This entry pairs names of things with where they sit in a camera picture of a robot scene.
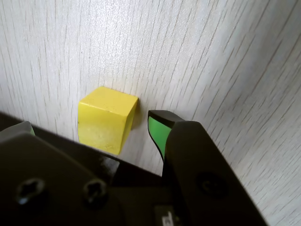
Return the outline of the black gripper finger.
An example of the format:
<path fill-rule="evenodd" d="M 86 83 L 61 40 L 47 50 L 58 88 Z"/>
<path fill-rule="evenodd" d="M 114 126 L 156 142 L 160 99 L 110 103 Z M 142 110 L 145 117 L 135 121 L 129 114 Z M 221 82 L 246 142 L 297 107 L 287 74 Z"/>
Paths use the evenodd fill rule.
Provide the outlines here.
<path fill-rule="evenodd" d="M 29 122 L 0 133 L 3 226 L 123 226 L 107 184 L 35 136 Z"/>
<path fill-rule="evenodd" d="M 264 226 L 252 199 L 201 123 L 150 110 L 148 132 L 163 160 L 184 226 Z"/>

